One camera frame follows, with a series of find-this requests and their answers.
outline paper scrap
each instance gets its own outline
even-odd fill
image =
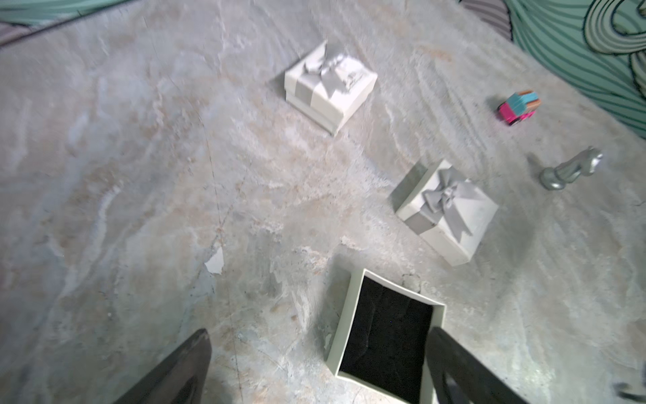
[[[207,271],[213,274],[221,274],[222,267],[224,267],[224,254],[222,253],[222,247],[218,247],[215,254],[211,255],[211,258],[204,263],[206,265]]]

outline small toy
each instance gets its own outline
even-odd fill
[[[515,92],[498,107],[498,113],[512,126],[534,115],[539,105],[541,100],[534,91]]]

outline wavy line pattern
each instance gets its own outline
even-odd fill
[[[646,138],[646,5],[642,0],[462,0],[554,74]],[[501,29],[501,16],[508,27]]]

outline silver chess piece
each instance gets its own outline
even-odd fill
[[[565,188],[567,184],[573,183],[579,175],[590,176],[603,158],[599,149],[590,146],[574,156],[570,161],[549,167],[539,175],[541,184],[550,191],[557,191]]]

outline marble floor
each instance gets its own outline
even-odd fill
[[[379,73],[336,138],[282,90],[324,37]],[[0,123],[3,403],[111,403],[201,327],[204,403],[387,403],[324,364],[356,268],[533,404],[640,388],[646,144],[455,1],[137,0],[0,50]],[[501,206],[456,268],[393,211],[442,158]]]

